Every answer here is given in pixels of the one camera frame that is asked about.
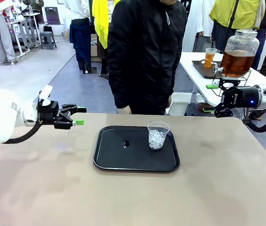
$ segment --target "table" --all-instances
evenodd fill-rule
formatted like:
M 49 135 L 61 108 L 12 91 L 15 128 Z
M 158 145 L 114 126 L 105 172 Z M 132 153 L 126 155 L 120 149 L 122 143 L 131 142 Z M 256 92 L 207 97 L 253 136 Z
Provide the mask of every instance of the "table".
M 22 51 L 21 44 L 20 44 L 18 35 L 16 33 L 16 30 L 15 30 L 15 26 L 14 26 L 15 24 L 18 24 L 18 22 L 22 22 L 22 21 L 24 21 L 24 20 L 14 20 L 14 21 L 10 21 L 10 22 L 6 23 L 7 25 L 10 25 L 12 27 L 14 34 L 15 34 L 15 37 L 16 37 L 16 43 L 18 44 L 19 51 L 20 51 L 20 55 L 17 56 L 17 58 L 20 58 L 20 57 L 24 56 L 27 52 L 29 52 L 29 51 L 25 51 L 25 52 Z
M 39 31 L 39 29 L 38 29 L 37 21 L 36 21 L 36 19 L 35 19 L 35 16 L 40 15 L 40 13 L 24 13 L 23 15 L 24 15 L 24 16 L 32 16 L 32 17 L 33 17 L 33 19 L 34 19 L 34 24 L 35 24 L 35 26 L 36 26 L 36 30 L 37 30 L 37 34 L 38 34 L 38 38 L 39 38 L 39 42 L 41 42 L 41 40 L 40 40 L 40 31 Z
M 266 226 L 266 151 L 239 119 L 75 116 L 85 125 L 43 126 L 21 144 L 0 145 L 0 225 Z M 151 120 L 170 125 L 177 171 L 124 173 L 93 165 L 101 128 Z
M 221 61 L 223 55 L 217 53 L 214 57 L 215 61 Z M 193 87 L 193 94 L 191 97 L 191 103 L 194 103 L 194 98 L 199 90 L 201 94 L 204 96 L 204 98 L 207 100 L 207 103 L 212 106 L 217 106 L 219 103 L 221 103 L 221 97 L 217 96 L 211 89 L 207 89 L 206 85 L 212 84 L 212 79 L 205 79 L 203 78 L 197 70 L 194 68 L 192 61 L 193 60 L 203 60 L 205 59 L 205 53 L 189 53 L 189 52 L 183 52 L 180 63 L 187 72 L 188 76 L 191 78 L 191 80 L 194 83 Z M 254 86 L 254 85 L 266 85 L 266 77 L 259 72 L 257 72 L 254 69 L 250 69 L 251 74 L 249 76 L 249 73 L 245 75 L 245 77 L 248 77 L 247 86 Z

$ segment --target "jar lid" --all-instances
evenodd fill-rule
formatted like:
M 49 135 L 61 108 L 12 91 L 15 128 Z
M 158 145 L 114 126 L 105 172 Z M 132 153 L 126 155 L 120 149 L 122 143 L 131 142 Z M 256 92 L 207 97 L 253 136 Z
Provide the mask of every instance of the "jar lid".
M 240 35 L 246 35 L 246 36 L 257 36 L 257 32 L 253 30 L 237 30 L 235 34 L 240 34 Z

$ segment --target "plastic cup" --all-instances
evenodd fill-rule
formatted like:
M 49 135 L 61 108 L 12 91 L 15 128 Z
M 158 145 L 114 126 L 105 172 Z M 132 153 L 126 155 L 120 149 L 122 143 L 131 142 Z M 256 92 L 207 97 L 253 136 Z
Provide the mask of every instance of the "plastic cup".
M 169 132 L 169 125 L 163 121 L 151 121 L 148 123 L 147 129 L 149 147 L 156 151 L 162 149 Z
M 214 58 L 214 55 L 215 55 L 216 52 L 217 52 L 217 49 L 216 48 L 207 48 L 206 49 L 206 56 L 205 56 L 204 67 L 211 68 L 212 61 L 213 61 L 213 58 Z

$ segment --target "yellow vest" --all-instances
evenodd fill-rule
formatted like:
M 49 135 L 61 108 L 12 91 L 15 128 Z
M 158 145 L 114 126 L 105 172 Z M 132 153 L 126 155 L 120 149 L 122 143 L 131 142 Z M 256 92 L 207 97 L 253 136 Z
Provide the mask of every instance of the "yellow vest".
M 99 36 L 99 41 L 104 48 L 108 47 L 109 14 L 107 0 L 93 0 L 92 14 L 95 17 L 95 31 Z
M 254 27 L 259 1 L 260 0 L 239 1 L 232 25 L 233 29 Z M 221 25 L 228 27 L 234 6 L 235 0 L 217 0 L 209 16 L 213 21 L 216 20 Z

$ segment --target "large glass jar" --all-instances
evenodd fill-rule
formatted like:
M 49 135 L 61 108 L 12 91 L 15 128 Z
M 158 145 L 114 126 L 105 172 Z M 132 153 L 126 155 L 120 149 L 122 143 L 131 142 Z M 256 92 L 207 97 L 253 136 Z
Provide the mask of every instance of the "large glass jar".
M 256 36 L 256 31 L 237 30 L 228 39 L 221 63 L 223 76 L 239 78 L 248 72 L 259 46 Z

